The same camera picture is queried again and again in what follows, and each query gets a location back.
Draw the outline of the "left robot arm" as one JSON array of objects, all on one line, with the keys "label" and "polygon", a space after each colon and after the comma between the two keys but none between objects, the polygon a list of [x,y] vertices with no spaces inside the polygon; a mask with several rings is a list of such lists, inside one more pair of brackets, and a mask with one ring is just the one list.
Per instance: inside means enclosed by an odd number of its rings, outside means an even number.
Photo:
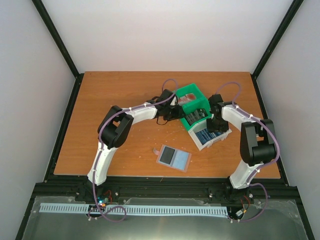
[{"label": "left robot arm", "polygon": [[160,117],[167,122],[184,118],[186,114],[178,100],[174,92],[164,89],[159,97],[140,105],[128,108],[114,105],[110,108],[98,127],[97,152],[87,174],[88,180],[93,184],[87,188],[86,195],[92,201],[103,198],[104,188],[100,185],[106,181],[113,156],[127,140],[131,127],[142,121]]}]

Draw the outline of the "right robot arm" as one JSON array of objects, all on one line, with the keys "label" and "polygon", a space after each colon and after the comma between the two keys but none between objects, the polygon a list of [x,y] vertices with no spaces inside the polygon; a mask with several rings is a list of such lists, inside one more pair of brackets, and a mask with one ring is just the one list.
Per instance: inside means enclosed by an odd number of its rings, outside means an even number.
[{"label": "right robot arm", "polygon": [[210,133],[226,133],[230,124],[240,131],[241,160],[227,178],[223,194],[226,200],[234,202],[248,192],[251,181],[261,168],[279,159],[280,147],[274,123],[245,112],[232,101],[224,102],[220,94],[213,94],[208,103],[213,114],[206,120]]}]

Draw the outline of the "black credit card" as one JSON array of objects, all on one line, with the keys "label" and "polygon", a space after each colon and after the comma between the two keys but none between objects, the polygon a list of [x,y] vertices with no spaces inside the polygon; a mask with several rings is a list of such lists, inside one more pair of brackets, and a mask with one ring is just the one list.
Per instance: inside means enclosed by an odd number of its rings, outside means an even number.
[{"label": "black credit card", "polygon": [[163,148],[163,151],[162,151],[162,154],[160,156],[159,162],[163,163],[163,164],[166,164],[166,165],[170,165],[171,162],[172,162],[172,159],[174,157],[175,151],[176,150],[174,148],[165,146]]}]

